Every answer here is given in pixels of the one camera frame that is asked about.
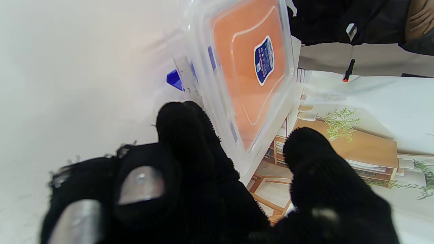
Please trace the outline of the bystander bare hand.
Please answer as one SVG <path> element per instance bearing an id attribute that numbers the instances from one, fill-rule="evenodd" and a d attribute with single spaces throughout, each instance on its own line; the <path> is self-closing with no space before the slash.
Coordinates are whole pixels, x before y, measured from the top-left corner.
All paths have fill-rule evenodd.
<path id="1" fill-rule="evenodd" d="M 406 43 L 428 34 L 434 26 L 434 1 L 412 0 L 406 19 Z"/>

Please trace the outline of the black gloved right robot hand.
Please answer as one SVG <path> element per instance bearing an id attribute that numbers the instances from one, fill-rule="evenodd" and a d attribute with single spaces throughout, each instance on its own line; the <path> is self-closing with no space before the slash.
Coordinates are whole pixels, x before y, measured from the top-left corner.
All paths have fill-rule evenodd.
<path id="1" fill-rule="evenodd" d="M 271 225 L 192 101 L 170 102 L 158 142 L 52 174 L 42 244 L 398 244 L 390 205 L 308 127 L 283 152 L 295 207 Z"/>

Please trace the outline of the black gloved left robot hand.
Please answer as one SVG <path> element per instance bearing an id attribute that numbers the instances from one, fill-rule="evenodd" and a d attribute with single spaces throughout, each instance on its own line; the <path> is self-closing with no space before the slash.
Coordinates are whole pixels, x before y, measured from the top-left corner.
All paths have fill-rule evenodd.
<path id="1" fill-rule="evenodd" d="M 357 46 L 367 39 L 369 23 L 386 0 L 293 0 L 287 6 L 291 34 L 306 46 L 344 43 Z"/>

